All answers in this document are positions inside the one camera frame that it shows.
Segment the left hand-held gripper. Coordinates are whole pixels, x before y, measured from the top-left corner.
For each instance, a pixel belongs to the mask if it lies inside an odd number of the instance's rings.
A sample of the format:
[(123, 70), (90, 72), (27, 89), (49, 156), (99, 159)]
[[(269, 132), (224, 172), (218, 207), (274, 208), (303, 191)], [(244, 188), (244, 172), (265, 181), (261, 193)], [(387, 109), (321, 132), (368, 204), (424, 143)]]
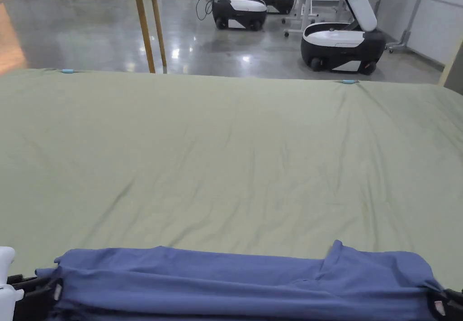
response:
[(15, 304), (21, 301), (22, 321), (44, 321), (61, 298), (62, 279), (8, 276), (15, 258), (12, 247), (0, 247), (0, 320), (12, 321)]

